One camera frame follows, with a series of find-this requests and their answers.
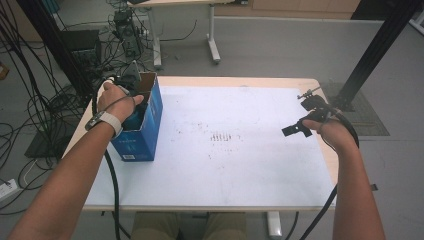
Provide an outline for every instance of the blue cardboard box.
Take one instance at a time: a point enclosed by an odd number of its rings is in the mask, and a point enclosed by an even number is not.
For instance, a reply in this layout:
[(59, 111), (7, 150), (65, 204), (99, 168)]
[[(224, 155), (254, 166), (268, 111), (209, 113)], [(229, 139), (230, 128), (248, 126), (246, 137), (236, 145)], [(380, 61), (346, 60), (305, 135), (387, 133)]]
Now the blue cardboard box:
[(144, 95), (141, 105), (145, 106), (144, 116), (139, 129), (124, 130), (112, 140), (116, 151), (125, 162), (153, 161), (155, 158), (160, 120), (162, 117), (162, 98), (156, 73), (141, 73), (137, 91)]

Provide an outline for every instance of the person's left arm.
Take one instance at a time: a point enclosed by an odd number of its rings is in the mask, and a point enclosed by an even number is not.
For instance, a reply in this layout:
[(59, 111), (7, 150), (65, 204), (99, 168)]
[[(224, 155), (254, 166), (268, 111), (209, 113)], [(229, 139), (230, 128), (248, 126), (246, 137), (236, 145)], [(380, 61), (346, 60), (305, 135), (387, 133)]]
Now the person's left arm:
[[(125, 94), (111, 83), (104, 84), (99, 109)], [(121, 123), (132, 113), (141, 96), (115, 103), (107, 112)], [(100, 122), (88, 131), (60, 161), (28, 210), (12, 230), (9, 239), (70, 239), (80, 212), (100, 167), (114, 129)]]

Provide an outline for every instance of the table leg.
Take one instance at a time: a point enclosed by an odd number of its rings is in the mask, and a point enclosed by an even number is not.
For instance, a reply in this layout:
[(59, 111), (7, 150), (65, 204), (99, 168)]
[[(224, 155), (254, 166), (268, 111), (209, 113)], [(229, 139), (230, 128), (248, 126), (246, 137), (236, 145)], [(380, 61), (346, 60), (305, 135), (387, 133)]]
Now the table leg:
[(147, 16), (149, 17), (150, 33), (153, 40), (153, 65), (156, 69), (162, 68), (162, 58), (160, 53), (160, 41), (156, 35), (155, 17), (152, 8), (147, 8)]
[(267, 212), (266, 219), (268, 222), (268, 236), (271, 239), (281, 239), (283, 234), (281, 232), (280, 213), (277, 211)]
[(421, 24), (424, 21), (424, 11), (420, 14), (420, 16), (418, 16), (418, 18), (414, 21), (414, 20), (409, 20), (409, 23), (418, 31), (420, 31), (421, 34), (424, 34), (424, 28), (423, 26), (421, 26)]
[(211, 49), (212, 58), (215, 63), (219, 63), (221, 61), (221, 57), (218, 53), (218, 48), (216, 47), (215, 39), (214, 39), (214, 16), (215, 16), (215, 5), (209, 5), (209, 34), (207, 34), (209, 48)]

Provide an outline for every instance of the metal table leg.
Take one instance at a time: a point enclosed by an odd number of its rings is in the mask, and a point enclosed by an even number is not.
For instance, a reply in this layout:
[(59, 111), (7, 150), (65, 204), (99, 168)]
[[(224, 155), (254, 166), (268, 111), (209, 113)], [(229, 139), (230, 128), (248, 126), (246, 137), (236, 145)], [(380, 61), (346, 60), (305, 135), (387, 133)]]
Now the metal table leg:
[(147, 16), (149, 17), (150, 32), (153, 40), (153, 65), (156, 69), (162, 68), (162, 59), (160, 53), (160, 41), (156, 35), (155, 17), (152, 8), (146, 8)]
[(215, 5), (209, 5), (209, 34), (207, 34), (209, 48), (211, 49), (212, 58), (215, 63), (219, 63), (221, 61), (221, 57), (218, 53), (218, 48), (216, 47), (215, 39), (214, 39), (214, 16), (215, 16)]

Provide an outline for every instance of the leg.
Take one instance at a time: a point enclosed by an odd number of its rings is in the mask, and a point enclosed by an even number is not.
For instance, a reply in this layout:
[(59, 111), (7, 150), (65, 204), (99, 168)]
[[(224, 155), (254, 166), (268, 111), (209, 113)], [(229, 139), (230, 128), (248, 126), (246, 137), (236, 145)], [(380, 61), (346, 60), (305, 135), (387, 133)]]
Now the leg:
[(147, 16), (149, 17), (150, 33), (153, 40), (153, 65), (156, 69), (162, 68), (162, 58), (160, 54), (160, 41), (156, 36), (155, 16), (152, 8), (147, 8)]
[(211, 213), (203, 240), (246, 240), (245, 213)]
[(137, 212), (131, 234), (132, 240), (175, 240), (180, 229), (176, 213)]
[(214, 39), (214, 31), (215, 31), (215, 22), (214, 22), (214, 16), (215, 16), (215, 6), (213, 4), (209, 5), (209, 34), (207, 34), (208, 37), (208, 43), (209, 48), (211, 49), (212, 58), (215, 61), (215, 63), (219, 63), (221, 61), (221, 57), (219, 56), (218, 48), (216, 47), (215, 39)]

